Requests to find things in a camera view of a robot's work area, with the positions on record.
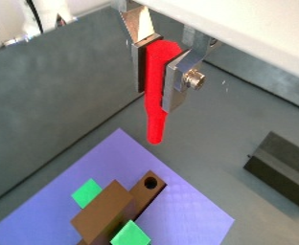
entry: hole in block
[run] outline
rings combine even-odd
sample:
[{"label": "hole in block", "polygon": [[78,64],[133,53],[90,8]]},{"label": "hole in block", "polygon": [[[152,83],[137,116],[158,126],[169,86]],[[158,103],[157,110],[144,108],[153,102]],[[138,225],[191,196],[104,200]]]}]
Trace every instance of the hole in block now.
[{"label": "hole in block", "polygon": [[153,189],[157,186],[157,180],[153,177],[148,177],[144,180],[144,187],[148,189]]}]

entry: gray wall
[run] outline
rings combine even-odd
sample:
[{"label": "gray wall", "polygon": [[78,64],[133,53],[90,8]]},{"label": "gray wall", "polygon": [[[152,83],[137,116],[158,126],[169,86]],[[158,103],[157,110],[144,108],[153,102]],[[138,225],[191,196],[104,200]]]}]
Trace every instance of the gray wall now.
[{"label": "gray wall", "polygon": [[211,53],[205,60],[299,106],[299,77],[227,45]]},{"label": "gray wall", "polygon": [[110,9],[1,51],[0,195],[136,97]]}]

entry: purple mat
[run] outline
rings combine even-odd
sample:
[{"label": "purple mat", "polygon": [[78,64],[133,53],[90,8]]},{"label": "purple mat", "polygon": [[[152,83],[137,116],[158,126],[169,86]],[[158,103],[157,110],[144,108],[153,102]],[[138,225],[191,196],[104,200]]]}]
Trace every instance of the purple mat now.
[{"label": "purple mat", "polygon": [[0,222],[0,245],[74,245],[70,220],[80,211],[71,193],[93,178],[130,189],[148,170],[166,182],[136,224],[152,245],[220,244],[233,219],[162,162],[117,129]]}]

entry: gray table surface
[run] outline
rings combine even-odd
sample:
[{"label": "gray table surface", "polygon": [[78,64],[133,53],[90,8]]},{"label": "gray table surface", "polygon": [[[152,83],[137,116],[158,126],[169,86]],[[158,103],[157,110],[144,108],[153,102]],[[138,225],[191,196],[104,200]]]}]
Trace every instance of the gray table surface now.
[{"label": "gray table surface", "polygon": [[0,220],[116,128],[122,130],[235,218],[223,244],[299,245],[299,208],[243,169],[272,130],[299,145],[299,108],[204,65],[207,82],[168,116],[164,142],[145,142],[136,100],[0,199]]}]

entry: black object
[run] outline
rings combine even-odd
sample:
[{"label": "black object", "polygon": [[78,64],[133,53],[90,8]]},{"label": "black object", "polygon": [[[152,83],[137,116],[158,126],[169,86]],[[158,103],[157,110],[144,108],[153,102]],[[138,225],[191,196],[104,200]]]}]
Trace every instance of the black object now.
[{"label": "black object", "polygon": [[244,169],[299,206],[299,147],[269,132]]},{"label": "black object", "polygon": [[33,13],[33,15],[34,15],[34,19],[35,19],[35,21],[37,21],[39,31],[41,31],[41,33],[43,33],[43,29],[42,29],[42,21],[41,21],[41,18],[39,18],[39,15],[38,15],[35,6],[34,6],[34,4],[33,4],[33,1],[31,1],[31,0],[26,0],[25,3],[29,5],[29,8],[30,8],[31,13]]}]

